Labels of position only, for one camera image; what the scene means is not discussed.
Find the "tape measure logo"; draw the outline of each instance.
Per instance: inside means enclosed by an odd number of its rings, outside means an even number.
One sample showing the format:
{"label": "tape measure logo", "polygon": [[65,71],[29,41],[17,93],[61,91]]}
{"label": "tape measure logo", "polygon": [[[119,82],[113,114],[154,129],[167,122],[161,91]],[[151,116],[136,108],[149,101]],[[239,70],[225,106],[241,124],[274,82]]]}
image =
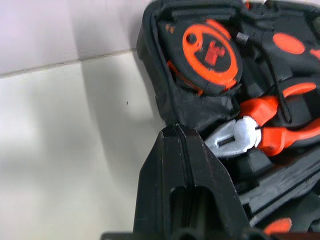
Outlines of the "tape measure logo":
{"label": "tape measure logo", "polygon": [[218,57],[224,57],[226,54],[226,49],[224,47],[218,47],[216,46],[216,42],[212,41],[210,42],[209,49],[206,52],[205,61],[215,66],[218,60]]}

